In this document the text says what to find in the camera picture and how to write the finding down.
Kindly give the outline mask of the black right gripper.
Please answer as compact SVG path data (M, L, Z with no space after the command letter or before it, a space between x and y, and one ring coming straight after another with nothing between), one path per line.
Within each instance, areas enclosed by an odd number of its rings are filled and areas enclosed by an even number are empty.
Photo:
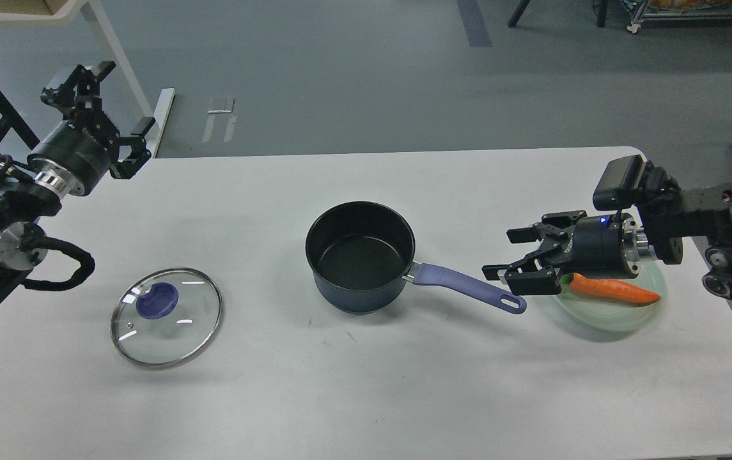
M541 242L509 264L486 264L486 280L499 280L514 295L558 295L562 277L634 279L624 254L622 215L587 217L585 210L544 213L535 224L507 230L511 243Z

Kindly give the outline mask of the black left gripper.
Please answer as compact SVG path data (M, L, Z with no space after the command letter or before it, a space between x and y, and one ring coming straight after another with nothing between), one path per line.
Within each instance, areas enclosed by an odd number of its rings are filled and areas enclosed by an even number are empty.
M139 119L128 136L109 137L105 132L96 137L94 128L109 124L100 84L115 69L114 61L76 65L42 88L41 102L59 111L65 121L27 156L27 168L35 173L36 184L56 196L88 196L108 172L115 180L131 180L152 157L146 135L155 117ZM129 148L123 160L121 148Z

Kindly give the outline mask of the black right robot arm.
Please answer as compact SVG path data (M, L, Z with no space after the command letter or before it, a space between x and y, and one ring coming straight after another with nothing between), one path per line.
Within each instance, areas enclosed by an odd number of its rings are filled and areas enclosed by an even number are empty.
M509 264L482 268L516 295L557 295L585 279L635 279L641 264L681 264L684 238L705 238L710 271L702 285L732 301L732 191L728 184L684 190L665 169L639 155L608 163L593 192L599 216L545 213L507 231L511 243L538 248Z

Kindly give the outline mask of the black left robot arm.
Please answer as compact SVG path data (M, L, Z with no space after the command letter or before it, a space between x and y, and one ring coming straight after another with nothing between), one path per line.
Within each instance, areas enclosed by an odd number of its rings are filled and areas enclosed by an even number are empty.
M20 286L56 292L85 282L96 267L91 254L51 238L39 220L57 215L65 196L91 194L106 174L129 180L152 156L153 117L123 135L103 109L100 85L115 68L76 65L44 87L42 102L62 116L46 139L0 90L0 304Z

